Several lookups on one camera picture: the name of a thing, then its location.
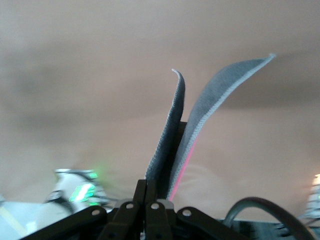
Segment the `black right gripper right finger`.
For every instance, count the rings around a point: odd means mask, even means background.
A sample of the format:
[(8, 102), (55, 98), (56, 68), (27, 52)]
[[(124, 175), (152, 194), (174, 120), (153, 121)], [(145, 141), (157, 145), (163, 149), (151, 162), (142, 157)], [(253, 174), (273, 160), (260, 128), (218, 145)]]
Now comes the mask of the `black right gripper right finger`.
[(158, 199), (156, 182), (146, 181), (145, 240), (248, 240), (194, 207), (174, 210), (173, 203)]

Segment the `pink and grey towel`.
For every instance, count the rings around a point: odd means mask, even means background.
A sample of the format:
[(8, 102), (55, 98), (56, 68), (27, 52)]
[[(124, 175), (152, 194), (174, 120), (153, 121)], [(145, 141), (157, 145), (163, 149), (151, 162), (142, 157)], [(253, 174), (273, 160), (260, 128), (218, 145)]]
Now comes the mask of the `pink and grey towel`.
[(240, 61), (222, 68), (206, 84), (186, 122), (182, 121), (186, 84), (182, 74), (173, 70), (178, 77), (176, 90), (144, 177), (156, 182), (158, 198), (170, 201), (174, 197), (206, 121), (236, 88), (274, 58), (275, 54), (270, 54), (268, 57)]

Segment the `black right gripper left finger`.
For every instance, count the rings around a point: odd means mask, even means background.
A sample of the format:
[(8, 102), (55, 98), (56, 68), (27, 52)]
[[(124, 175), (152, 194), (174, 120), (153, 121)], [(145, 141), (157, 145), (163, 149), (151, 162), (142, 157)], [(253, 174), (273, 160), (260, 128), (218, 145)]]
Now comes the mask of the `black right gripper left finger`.
[(146, 189), (147, 181), (140, 179), (133, 198), (118, 201), (111, 212), (90, 206), (23, 240), (136, 240), (140, 237), (138, 218)]

